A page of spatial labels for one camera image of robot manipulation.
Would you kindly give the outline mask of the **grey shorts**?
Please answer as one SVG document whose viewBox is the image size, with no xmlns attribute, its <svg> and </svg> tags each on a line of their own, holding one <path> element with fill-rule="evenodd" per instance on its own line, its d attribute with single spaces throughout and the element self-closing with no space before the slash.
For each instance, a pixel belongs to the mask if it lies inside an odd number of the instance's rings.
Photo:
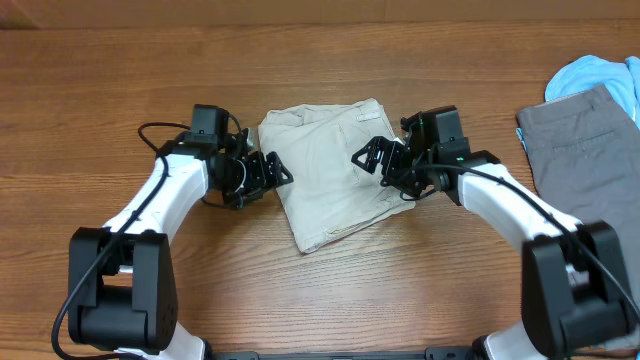
<svg viewBox="0 0 640 360">
<path fill-rule="evenodd" d="M 632 296 L 639 299 L 639 129 L 598 85 L 522 109 L 522 140 L 539 197 L 619 236 Z"/>
</svg>

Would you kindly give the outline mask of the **beige khaki shorts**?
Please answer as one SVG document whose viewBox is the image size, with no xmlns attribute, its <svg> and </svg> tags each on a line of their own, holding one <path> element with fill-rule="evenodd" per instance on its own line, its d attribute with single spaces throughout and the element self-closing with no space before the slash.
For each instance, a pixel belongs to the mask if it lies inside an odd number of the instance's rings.
<svg viewBox="0 0 640 360">
<path fill-rule="evenodd" d="M 351 162 L 372 138 L 395 134 L 377 100 L 352 105 L 298 105 L 269 111 L 259 144 L 275 152 L 294 181 L 277 189 L 300 252 L 308 254 L 415 207 Z"/>
</svg>

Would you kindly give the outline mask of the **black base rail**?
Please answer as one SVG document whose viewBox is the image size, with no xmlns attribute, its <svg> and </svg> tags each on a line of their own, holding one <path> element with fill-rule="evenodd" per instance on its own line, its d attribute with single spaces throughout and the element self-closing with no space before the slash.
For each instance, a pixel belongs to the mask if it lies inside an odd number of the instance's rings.
<svg viewBox="0 0 640 360">
<path fill-rule="evenodd" d="M 205 351 L 206 360 L 477 360 L 482 359 L 472 347 L 429 347 L 422 351 L 403 352 L 343 352 L 259 354 L 249 352 L 215 353 Z"/>
</svg>

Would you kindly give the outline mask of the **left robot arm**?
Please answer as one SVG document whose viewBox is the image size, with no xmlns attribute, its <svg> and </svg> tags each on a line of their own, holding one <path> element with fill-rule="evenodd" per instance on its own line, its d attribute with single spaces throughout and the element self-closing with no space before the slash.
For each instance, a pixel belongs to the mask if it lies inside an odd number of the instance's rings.
<svg viewBox="0 0 640 360">
<path fill-rule="evenodd" d="M 189 125 L 154 147 L 154 169 L 131 202 L 99 228 L 79 228 L 69 244 L 68 297 L 52 327 L 100 359 L 211 359 L 209 342 L 178 321 L 170 245 L 190 209 L 217 190 L 220 208 L 239 210 L 293 182 L 279 156 L 258 150 L 248 128 L 214 105 L 197 104 Z"/>
</svg>

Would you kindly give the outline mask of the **light blue garment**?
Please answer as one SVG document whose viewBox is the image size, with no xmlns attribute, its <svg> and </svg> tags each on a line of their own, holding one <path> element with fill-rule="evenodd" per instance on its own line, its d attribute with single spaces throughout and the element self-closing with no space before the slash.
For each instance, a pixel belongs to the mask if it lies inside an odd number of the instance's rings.
<svg viewBox="0 0 640 360">
<path fill-rule="evenodd" d="M 562 67 L 549 81 L 546 101 L 574 95 L 604 85 L 612 98 L 639 125 L 639 58 L 630 56 L 623 63 L 595 55 L 585 55 Z"/>
</svg>

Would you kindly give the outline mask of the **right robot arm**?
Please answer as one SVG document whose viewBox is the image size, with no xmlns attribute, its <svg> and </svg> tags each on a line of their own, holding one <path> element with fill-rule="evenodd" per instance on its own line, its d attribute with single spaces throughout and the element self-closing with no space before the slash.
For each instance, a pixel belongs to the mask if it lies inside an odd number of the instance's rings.
<svg viewBox="0 0 640 360">
<path fill-rule="evenodd" d="M 445 193 L 491 225 L 522 260 L 521 320 L 467 347 L 435 347 L 428 359 L 619 359 L 639 347 L 606 344 L 639 328 L 620 240 L 606 222 L 585 224 L 515 180 L 488 151 L 473 152 L 454 106 L 401 121 L 402 141 L 375 136 L 351 157 L 383 187 L 418 201 Z"/>
</svg>

